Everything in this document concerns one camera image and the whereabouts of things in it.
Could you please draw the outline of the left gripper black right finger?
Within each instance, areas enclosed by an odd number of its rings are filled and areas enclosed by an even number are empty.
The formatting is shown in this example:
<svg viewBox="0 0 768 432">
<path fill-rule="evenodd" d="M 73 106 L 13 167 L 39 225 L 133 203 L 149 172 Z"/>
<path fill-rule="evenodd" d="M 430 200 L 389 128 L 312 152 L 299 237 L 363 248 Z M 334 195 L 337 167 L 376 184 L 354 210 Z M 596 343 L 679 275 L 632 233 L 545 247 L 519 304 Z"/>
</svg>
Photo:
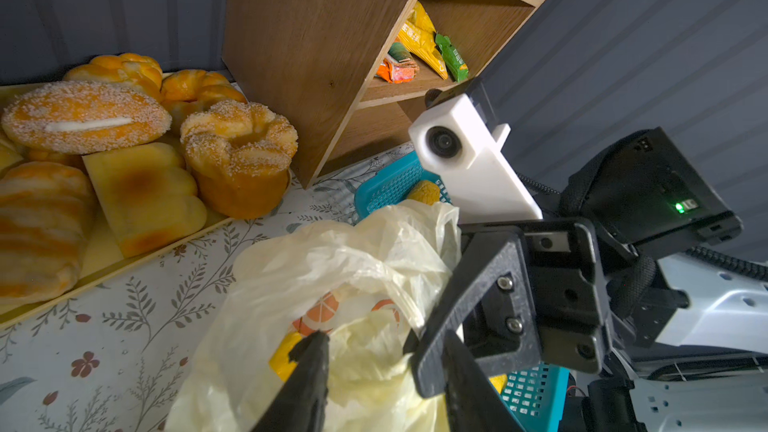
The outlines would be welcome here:
<svg viewBox="0 0 768 432">
<path fill-rule="evenodd" d="M 451 432 L 524 431 L 453 331 L 444 336 L 441 360 Z"/>
</svg>

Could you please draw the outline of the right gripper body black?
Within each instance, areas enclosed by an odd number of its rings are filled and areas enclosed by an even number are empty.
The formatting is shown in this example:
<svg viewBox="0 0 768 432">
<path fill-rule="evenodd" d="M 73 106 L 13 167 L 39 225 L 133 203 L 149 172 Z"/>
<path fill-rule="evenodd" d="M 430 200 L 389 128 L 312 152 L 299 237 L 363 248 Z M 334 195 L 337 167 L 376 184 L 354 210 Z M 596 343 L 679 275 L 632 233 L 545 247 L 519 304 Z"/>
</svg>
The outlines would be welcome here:
<svg viewBox="0 0 768 432">
<path fill-rule="evenodd" d="M 465 343 L 486 374 L 541 363 L 597 374 L 612 348 L 612 318 L 597 234 L 586 219 L 464 225 L 462 248 L 518 241 L 464 320 Z"/>
</svg>

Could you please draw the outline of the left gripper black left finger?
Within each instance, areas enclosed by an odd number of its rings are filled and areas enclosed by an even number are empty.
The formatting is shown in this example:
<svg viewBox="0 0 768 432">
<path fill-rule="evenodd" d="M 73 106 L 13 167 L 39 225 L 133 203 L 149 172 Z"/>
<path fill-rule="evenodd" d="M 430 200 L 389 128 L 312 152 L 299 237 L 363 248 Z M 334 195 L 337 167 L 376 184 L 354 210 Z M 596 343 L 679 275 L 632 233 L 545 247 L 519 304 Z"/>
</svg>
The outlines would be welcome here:
<svg viewBox="0 0 768 432">
<path fill-rule="evenodd" d="M 328 396 L 329 337 L 315 331 L 285 354 L 294 365 L 252 431 L 322 431 Z"/>
</svg>

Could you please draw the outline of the teal plastic basket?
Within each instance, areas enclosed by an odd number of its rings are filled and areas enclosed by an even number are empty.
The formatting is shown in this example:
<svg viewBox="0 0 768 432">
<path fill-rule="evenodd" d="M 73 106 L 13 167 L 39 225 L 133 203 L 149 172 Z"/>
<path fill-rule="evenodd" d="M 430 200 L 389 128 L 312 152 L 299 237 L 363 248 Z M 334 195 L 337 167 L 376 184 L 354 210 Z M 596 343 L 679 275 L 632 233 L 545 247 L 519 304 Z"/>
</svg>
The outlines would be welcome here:
<svg viewBox="0 0 768 432">
<path fill-rule="evenodd" d="M 411 152 L 381 169 L 355 193 L 355 208 L 363 219 L 372 212 L 405 200 L 418 183 L 433 183 L 438 200 L 448 202 L 440 178 L 421 167 Z M 570 371 L 541 363 L 531 369 L 491 379 L 500 400 L 526 431 L 556 432 L 563 417 Z"/>
</svg>

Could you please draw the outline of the cream plastic grocery bag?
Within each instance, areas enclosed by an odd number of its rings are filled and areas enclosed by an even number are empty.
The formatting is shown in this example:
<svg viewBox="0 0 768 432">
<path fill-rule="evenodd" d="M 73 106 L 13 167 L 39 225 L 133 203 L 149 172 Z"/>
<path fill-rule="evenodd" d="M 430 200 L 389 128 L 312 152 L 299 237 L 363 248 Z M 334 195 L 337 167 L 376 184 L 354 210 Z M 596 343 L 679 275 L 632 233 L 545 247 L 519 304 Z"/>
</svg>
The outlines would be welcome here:
<svg viewBox="0 0 768 432">
<path fill-rule="evenodd" d="M 403 346 L 460 259 L 459 211 L 411 200 L 356 225 L 320 221 L 236 258 L 234 285 L 198 346 L 170 431 L 247 431 L 293 372 L 289 350 L 329 336 L 328 431 L 444 431 Z"/>
</svg>

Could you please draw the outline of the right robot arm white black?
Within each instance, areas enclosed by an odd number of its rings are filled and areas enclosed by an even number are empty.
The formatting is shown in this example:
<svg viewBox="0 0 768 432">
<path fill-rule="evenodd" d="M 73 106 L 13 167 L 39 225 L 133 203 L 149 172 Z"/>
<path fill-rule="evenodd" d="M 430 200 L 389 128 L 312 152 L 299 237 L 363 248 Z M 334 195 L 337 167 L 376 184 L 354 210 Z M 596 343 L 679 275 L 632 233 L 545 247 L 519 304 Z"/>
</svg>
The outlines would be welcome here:
<svg viewBox="0 0 768 432">
<path fill-rule="evenodd" d="M 763 431 L 767 271 L 706 244 L 741 229 L 660 130 L 534 199 L 485 127 L 417 126 L 460 210 L 461 259 L 407 349 L 462 431 L 525 430 L 561 370 L 592 376 L 559 431 Z"/>
</svg>

